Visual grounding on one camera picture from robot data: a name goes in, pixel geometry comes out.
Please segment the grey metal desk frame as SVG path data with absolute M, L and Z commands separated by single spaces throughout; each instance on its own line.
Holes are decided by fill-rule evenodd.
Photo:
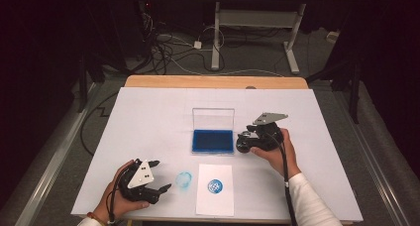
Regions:
M 212 45 L 211 69 L 219 70 L 221 61 L 221 48 L 223 47 L 225 37 L 220 30 L 225 27 L 253 27 L 253 28 L 289 28 L 291 35 L 288 41 L 282 44 L 284 54 L 288 62 L 290 71 L 293 74 L 300 72 L 296 62 L 293 45 L 303 19 L 306 3 L 300 2 L 295 11 L 257 11 L 255 9 L 222 9 L 220 2 L 215 2 L 214 10 L 214 35 Z

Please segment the person's right hand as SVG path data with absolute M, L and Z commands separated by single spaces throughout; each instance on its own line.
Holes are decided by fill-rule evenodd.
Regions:
M 285 150 L 286 154 L 286 161 L 287 161 L 287 171 L 288 177 L 292 178 L 295 175 L 301 173 L 301 170 L 297 164 L 296 155 L 294 147 L 291 143 L 289 132 L 287 129 L 281 128 L 280 129 L 283 135 L 283 144 L 282 148 Z M 264 151 L 258 147 L 252 147 L 251 152 L 256 156 L 265 159 L 269 162 L 269 164 L 282 176 L 285 176 L 285 169 L 283 166 L 283 157 L 280 149 L 275 149 L 272 151 Z

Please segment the black stamp with clear knob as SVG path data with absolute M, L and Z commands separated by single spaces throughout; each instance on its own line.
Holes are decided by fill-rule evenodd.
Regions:
M 236 142 L 236 148 L 237 148 L 237 150 L 238 150 L 240 153 L 243 153 L 243 154 L 248 153 L 248 152 L 251 150 L 251 148 L 239 148 L 239 147 L 237 146 L 237 142 Z

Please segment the black metal stand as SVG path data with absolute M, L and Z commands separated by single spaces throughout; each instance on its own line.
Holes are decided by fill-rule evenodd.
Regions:
M 359 123 L 358 103 L 361 80 L 361 66 L 358 60 L 343 59 L 305 78 L 307 83 L 318 79 L 331 81 L 333 91 L 350 91 L 349 114 L 355 124 Z
M 79 62 L 79 107 L 78 112 L 81 113 L 87 104 L 88 86 L 87 76 L 90 76 L 94 83 L 103 83 L 105 75 L 102 70 L 100 55 L 95 53 L 82 54 Z

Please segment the white paper sheet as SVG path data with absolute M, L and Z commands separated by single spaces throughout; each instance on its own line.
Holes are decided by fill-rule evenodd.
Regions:
M 232 167 L 201 164 L 197 183 L 196 213 L 231 217 L 235 213 L 234 205 Z

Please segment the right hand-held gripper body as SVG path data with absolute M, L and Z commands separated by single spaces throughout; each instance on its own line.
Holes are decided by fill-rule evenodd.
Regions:
M 287 114 L 263 112 L 252 125 L 247 126 L 247 130 L 250 133 L 246 139 L 247 147 L 258 147 L 264 151 L 278 148 L 284 138 L 276 125 L 276 121 L 287 117 Z

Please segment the clear round blue-stained cap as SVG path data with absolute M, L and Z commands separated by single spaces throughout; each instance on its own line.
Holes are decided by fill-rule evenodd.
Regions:
M 190 172 L 187 171 L 180 172 L 175 179 L 176 185 L 182 189 L 188 188 L 191 181 L 192 175 Z

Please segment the person's left hand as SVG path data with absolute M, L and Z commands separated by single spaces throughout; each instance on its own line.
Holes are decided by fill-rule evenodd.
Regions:
M 110 208 L 113 208 L 115 218 L 120 218 L 128 212 L 145 209 L 150 206 L 150 204 L 146 201 L 132 202 L 130 200 L 125 199 L 118 190 L 116 190 L 115 193 L 112 193 L 114 186 L 117 185 L 117 176 L 124 168 L 129 166 L 132 162 L 133 160 L 130 160 L 118 168 L 113 179 L 108 183 L 107 187 L 105 188 L 101 200 L 93 210 L 93 214 L 102 223 L 107 223 L 109 221 L 108 210 Z

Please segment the wooden table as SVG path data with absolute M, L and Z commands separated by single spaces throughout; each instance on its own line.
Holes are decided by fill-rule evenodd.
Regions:
M 309 89 L 298 77 L 255 76 L 131 76 L 125 87 L 136 88 L 206 88 L 206 89 Z M 219 221 L 219 216 L 205 215 L 204 222 Z M 226 222 L 271 223 L 271 222 Z

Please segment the blue ink pad clear case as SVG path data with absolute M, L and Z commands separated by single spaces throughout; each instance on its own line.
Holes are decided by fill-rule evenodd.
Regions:
M 233 154 L 234 117 L 233 108 L 193 108 L 192 152 Z

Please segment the white table cover board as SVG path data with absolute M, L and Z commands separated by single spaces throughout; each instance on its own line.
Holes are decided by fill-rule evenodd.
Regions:
M 233 216 L 221 222 L 286 222 L 289 213 L 282 177 L 253 154 L 229 156 L 192 153 L 192 109 L 233 108 L 234 132 L 240 133 L 263 112 L 288 117 L 279 126 L 289 131 L 304 175 L 335 215 L 358 222 L 362 214 L 314 92 L 310 89 L 136 88 L 120 90 L 87 175 L 71 210 L 84 216 L 102 196 L 122 164 L 131 159 L 157 160 L 154 188 L 171 183 L 157 204 L 130 213 L 132 219 L 203 221 L 196 213 L 199 166 L 232 167 Z M 179 188 L 180 172 L 192 175 L 188 188 Z

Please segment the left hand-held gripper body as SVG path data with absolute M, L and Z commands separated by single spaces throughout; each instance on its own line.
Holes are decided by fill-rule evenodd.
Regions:
M 152 168 L 146 168 L 146 161 L 136 159 L 126 167 L 118 181 L 118 188 L 124 198 L 130 201 L 146 201 L 156 204 L 159 195 L 155 194 L 155 189 L 147 188 L 147 184 L 155 180 Z

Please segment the aluminium floor rail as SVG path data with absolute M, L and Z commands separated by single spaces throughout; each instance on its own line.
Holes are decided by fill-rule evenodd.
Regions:
M 84 118 L 87 116 L 88 110 L 100 90 L 101 85 L 92 83 L 88 89 L 86 104 L 80 112 L 77 112 L 70 121 L 70 127 L 64 138 L 59 142 L 57 148 L 52 155 L 43 175 L 41 176 L 32 195 L 27 201 L 22 213 L 20 214 L 15 226 L 33 226 L 45 200 L 47 199 L 53 184 L 59 175 L 64 161 L 70 151 L 71 145 L 76 138 L 76 134 L 81 127 Z
M 359 149 L 367 165 L 367 171 L 369 172 L 376 191 L 379 193 L 381 200 L 386 207 L 388 214 L 390 215 L 392 222 L 395 226 L 409 226 L 409 221 L 403 212 L 401 204 L 397 199 L 394 189 L 386 178 L 383 170 L 380 168 L 379 163 L 374 156 L 370 145 L 368 144 L 367 137 L 363 134 L 359 124 L 356 124 L 348 112 L 348 103 L 345 95 L 341 92 L 334 93 L 335 98 L 339 102 L 347 122 L 351 125 L 353 132 L 359 142 Z

